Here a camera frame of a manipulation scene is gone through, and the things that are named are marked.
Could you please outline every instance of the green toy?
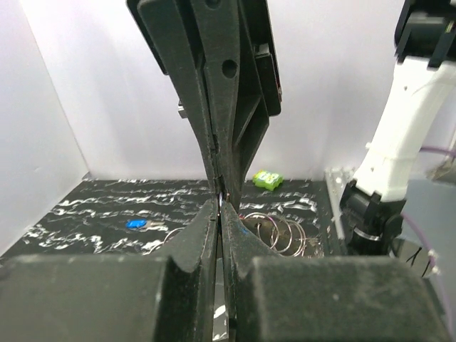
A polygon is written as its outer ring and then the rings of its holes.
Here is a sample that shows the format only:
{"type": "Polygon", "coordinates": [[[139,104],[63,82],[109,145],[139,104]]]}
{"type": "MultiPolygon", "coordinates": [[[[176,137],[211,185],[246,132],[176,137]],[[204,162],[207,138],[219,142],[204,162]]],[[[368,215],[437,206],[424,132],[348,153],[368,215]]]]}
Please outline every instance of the green toy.
{"type": "Polygon", "coordinates": [[[269,191],[274,191],[274,189],[284,181],[284,178],[278,173],[260,170],[254,175],[253,181],[257,187],[263,187],[269,191]]]}

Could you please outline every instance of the white panel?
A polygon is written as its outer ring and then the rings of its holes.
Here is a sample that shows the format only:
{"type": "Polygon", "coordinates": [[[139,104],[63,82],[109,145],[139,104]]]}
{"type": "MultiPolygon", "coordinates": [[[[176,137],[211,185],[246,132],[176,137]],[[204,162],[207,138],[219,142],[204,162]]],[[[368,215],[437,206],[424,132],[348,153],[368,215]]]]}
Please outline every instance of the white panel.
{"type": "MultiPolygon", "coordinates": [[[[204,177],[171,82],[124,0],[22,2],[95,176],[204,177]]],[[[266,168],[286,177],[322,178],[325,167],[361,163],[390,90],[402,5],[403,0],[269,0],[284,102],[252,172],[266,168]]],[[[453,98],[429,143],[449,143],[456,124],[453,98]]],[[[419,170],[430,162],[421,159],[419,170]]]]}
{"type": "Polygon", "coordinates": [[[0,254],[87,173],[17,0],[0,11],[0,254]]]}

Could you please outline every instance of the coiled wire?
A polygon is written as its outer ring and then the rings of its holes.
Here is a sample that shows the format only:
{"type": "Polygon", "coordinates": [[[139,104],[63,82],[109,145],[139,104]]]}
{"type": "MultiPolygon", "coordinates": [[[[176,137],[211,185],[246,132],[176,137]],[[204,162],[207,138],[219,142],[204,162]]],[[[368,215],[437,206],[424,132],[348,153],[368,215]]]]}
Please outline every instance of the coiled wire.
{"type": "Polygon", "coordinates": [[[261,212],[252,212],[251,214],[248,214],[243,217],[243,219],[267,219],[271,221],[273,225],[273,229],[271,231],[271,236],[269,237],[269,244],[263,241],[260,235],[260,229],[261,229],[261,223],[256,224],[256,236],[262,240],[267,246],[269,246],[270,249],[274,250],[275,252],[284,255],[287,253],[291,245],[293,244],[293,241],[295,240],[295,236],[293,233],[292,227],[295,227],[299,233],[299,247],[298,249],[290,256],[290,257],[303,257],[304,256],[304,251],[306,249],[306,232],[304,231],[304,228],[296,221],[293,221],[291,219],[287,219],[283,216],[277,215],[277,214],[263,214],[261,212]],[[280,236],[280,231],[279,227],[277,225],[277,222],[282,222],[286,225],[289,233],[290,233],[290,240],[289,243],[283,248],[283,249],[277,249],[276,245],[277,242],[279,241],[279,236],[280,236]]]}

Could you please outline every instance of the neon green block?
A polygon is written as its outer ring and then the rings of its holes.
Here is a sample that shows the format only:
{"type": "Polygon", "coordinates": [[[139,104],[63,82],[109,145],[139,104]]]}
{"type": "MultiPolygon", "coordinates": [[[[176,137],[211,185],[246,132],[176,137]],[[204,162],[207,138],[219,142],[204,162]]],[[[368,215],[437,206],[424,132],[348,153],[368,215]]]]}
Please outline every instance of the neon green block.
{"type": "Polygon", "coordinates": [[[263,187],[269,191],[274,191],[274,189],[284,181],[284,178],[278,173],[261,170],[254,175],[253,181],[257,187],[263,187]]]}

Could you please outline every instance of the screw hole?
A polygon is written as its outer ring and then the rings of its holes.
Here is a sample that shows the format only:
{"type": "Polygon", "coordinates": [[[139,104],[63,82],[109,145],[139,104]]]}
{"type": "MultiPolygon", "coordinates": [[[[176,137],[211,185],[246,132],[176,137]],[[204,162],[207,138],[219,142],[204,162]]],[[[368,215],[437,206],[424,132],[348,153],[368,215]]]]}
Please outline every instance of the screw hole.
{"type": "Polygon", "coordinates": [[[222,72],[226,78],[233,78],[237,74],[237,64],[231,59],[227,59],[222,64],[222,72]]]}
{"type": "Polygon", "coordinates": [[[222,0],[206,0],[206,5],[210,9],[216,9],[217,7],[220,6],[221,2],[222,2],[222,0]]]}

